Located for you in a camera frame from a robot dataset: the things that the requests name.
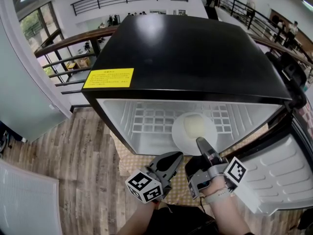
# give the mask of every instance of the black and white marker cube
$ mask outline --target black and white marker cube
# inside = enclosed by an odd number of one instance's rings
[[[224,170],[224,174],[238,186],[241,180],[245,177],[247,171],[248,170],[244,164],[234,157]]]
[[[161,182],[140,170],[136,170],[125,183],[131,194],[144,204],[163,195]]]

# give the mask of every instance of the wooden floor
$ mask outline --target wooden floor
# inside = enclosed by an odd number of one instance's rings
[[[76,109],[70,120],[32,144],[12,142],[4,160],[22,169],[60,181],[60,216],[64,235],[112,235],[136,209],[119,176],[117,155],[108,127],[92,108]],[[271,217],[253,215],[239,205],[256,234],[300,234],[289,228],[302,211],[277,211]]]

